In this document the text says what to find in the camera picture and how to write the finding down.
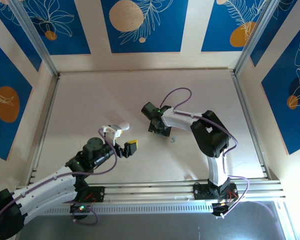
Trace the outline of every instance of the orange circle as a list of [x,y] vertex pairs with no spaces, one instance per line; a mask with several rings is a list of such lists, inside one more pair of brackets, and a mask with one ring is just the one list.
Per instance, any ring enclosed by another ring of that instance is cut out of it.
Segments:
[[9,103],[5,103],[3,100],[0,101],[0,119],[6,123],[13,123],[17,119],[20,110],[18,93],[12,87],[2,86],[0,87],[0,99],[1,97],[4,97],[3,100]]
[[53,32],[53,31],[46,31],[45,33],[44,33],[44,35],[45,35],[45,37],[47,38],[47,39],[49,39],[50,41],[54,41],[54,40],[56,40],[57,39],[57,34],[55,33],[55,32]]
[[230,44],[237,48],[244,47],[255,25],[254,21],[250,21],[237,27],[230,36]]
[[298,98],[295,95],[291,95],[288,97],[288,101],[286,103],[291,110],[294,110],[298,107]]

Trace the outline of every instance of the gray floor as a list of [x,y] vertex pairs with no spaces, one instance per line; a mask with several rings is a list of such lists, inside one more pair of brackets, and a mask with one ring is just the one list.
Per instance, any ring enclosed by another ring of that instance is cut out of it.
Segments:
[[101,215],[97,226],[75,224],[70,216],[39,216],[17,240],[285,239],[274,204],[266,205],[271,212],[254,202],[240,203],[225,219],[210,213]]

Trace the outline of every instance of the small yellow object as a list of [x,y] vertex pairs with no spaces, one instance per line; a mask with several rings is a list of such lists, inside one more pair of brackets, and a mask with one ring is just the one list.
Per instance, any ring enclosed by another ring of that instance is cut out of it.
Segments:
[[128,144],[136,144],[136,148],[138,149],[138,139],[127,141]]

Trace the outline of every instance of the white table surface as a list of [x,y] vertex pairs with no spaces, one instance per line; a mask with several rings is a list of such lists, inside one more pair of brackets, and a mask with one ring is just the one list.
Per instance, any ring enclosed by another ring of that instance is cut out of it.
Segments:
[[[138,139],[138,150],[130,158],[119,158],[111,172],[86,178],[88,183],[138,183],[207,179],[206,156],[192,133],[172,128],[170,137],[148,132],[150,121],[141,113],[152,102],[159,106],[171,90],[188,87],[192,98],[179,110],[204,113],[212,110],[238,139],[239,146],[227,155],[228,172],[247,178],[263,178],[253,141],[230,71],[151,70],[91,72],[61,75],[35,180],[55,172],[71,159],[102,125],[128,122],[117,142]],[[166,101],[175,106],[188,97],[186,90]],[[114,157],[95,172],[109,169]]]

